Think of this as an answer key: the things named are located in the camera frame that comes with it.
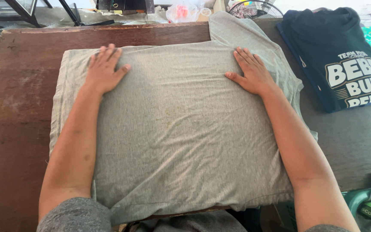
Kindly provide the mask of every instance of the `electric fan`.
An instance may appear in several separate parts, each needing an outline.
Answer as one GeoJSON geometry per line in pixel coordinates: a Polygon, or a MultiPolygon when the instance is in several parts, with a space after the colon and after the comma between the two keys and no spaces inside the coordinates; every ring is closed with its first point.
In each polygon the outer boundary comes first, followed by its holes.
{"type": "Polygon", "coordinates": [[[282,18],[283,13],[271,3],[253,0],[234,4],[229,13],[237,18],[282,18]]]}

